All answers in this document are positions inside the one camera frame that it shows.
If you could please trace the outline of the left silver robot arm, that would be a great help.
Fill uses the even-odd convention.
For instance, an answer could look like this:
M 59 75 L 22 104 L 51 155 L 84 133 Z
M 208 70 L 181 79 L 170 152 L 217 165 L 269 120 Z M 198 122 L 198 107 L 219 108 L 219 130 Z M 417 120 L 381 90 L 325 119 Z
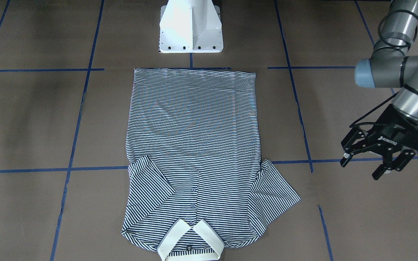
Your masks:
M 377 33 L 372 56 L 355 66 L 355 83 L 399 91 L 383 102 L 388 106 L 377 120 L 364 121 L 372 109 L 350 124 L 340 160 L 345 167 L 360 153 L 381 156 L 374 180 L 403 170 L 418 152 L 418 0 L 392 0 Z

